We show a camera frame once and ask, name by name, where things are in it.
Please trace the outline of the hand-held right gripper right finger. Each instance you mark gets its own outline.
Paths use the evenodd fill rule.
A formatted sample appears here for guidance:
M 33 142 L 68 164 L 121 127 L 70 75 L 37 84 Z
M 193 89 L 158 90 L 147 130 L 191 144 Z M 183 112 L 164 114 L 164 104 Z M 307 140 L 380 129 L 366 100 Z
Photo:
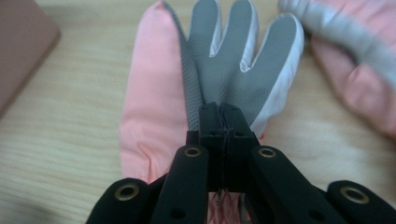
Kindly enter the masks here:
M 259 144 L 239 108 L 224 104 L 222 122 L 223 183 L 246 194 L 254 224 L 347 224 L 280 150 Z

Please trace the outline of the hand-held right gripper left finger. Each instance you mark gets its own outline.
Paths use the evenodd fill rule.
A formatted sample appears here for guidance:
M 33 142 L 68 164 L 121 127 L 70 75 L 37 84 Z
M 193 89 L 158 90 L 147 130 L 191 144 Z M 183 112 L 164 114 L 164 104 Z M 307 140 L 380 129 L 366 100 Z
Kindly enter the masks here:
M 220 108 L 199 108 L 199 127 L 177 150 L 149 224 L 206 224 L 208 192 L 222 181 L 224 134 Z

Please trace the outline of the pink ski glove grey palm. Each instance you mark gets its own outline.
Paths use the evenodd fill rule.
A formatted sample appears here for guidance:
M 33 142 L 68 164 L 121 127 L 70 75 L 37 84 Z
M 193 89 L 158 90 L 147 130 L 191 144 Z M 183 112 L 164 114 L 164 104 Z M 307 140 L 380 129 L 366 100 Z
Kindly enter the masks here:
M 197 0 L 184 33 L 169 4 L 149 7 L 138 25 L 120 121 L 120 162 L 127 177 L 151 183 L 168 172 L 198 109 L 215 102 L 240 108 L 262 137 L 285 106 L 304 47 L 291 14 L 276 17 L 262 43 L 250 0 L 235 0 L 228 20 L 217 0 Z

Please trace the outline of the pink plastic basin grey rim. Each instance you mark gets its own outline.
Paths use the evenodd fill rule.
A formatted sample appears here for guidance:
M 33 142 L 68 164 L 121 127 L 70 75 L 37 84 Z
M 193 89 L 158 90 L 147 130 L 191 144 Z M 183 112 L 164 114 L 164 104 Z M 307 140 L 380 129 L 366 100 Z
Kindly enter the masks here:
M 58 26 L 35 0 L 0 0 L 0 118 L 60 36 Z

